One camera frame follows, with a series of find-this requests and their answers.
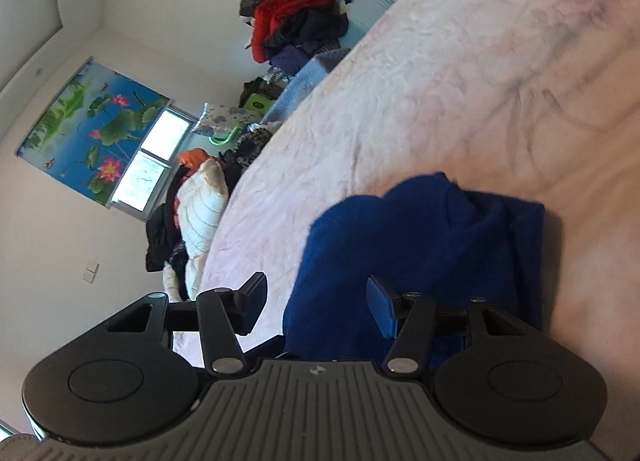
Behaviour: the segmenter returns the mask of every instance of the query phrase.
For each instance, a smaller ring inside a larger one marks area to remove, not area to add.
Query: folded blue garment
[[[311,361],[382,364],[392,341],[367,307],[370,275],[440,305],[484,297],[538,329],[544,207],[463,191],[444,174],[404,181],[384,197],[355,196],[311,226],[284,319],[286,350]],[[435,366],[460,349],[433,344]]]

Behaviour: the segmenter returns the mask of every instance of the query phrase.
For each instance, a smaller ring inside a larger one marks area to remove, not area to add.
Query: mattress
[[[604,375],[594,436],[640,452],[640,0],[399,0],[300,105],[242,178],[202,287],[254,271],[280,332],[309,225],[354,194],[443,171],[549,212],[550,335]],[[177,350],[202,364],[197,337]]]

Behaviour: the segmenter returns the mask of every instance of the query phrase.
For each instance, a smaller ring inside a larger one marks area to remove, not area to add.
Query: orange garment
[[[201,148],[191,149],[190,151],[184,151],[180,154],[178,156],[178,163],[185,167],[189,167],[189,171],[182,178],[182,183],[193,176],[200,168],[200,165],[211,158],[212,156],[207,154],[207,151]],[[174,200],[174,224],[176,228],[180,228],[180,221],[178,221],[178,206],[180,206],[180,200],[176,196]]]
[[[267,0],[261,2],[255,9],[254,34],[251,37],[254,60],[258,63],[268,60],[263,47],[264,41],[282,27],[290,16],[305,8],[327,8],[334,3],[335,0]]]

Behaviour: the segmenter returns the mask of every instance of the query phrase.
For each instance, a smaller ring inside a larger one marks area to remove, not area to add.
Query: purple garment
[[[271,58],[271,65],[279,67],[285,73],[294,76],[309,60],[311,60],[311,57],[308,53],[289,44],[285,46],[280,53]]]

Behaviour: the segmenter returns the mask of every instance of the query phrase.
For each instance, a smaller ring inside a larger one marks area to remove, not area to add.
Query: crosshair logo
[[[322,367],[322,365],[316,365],[315,367],[309,369],[309,372],[314,376],[320,377],[325,374],[326,369]]]

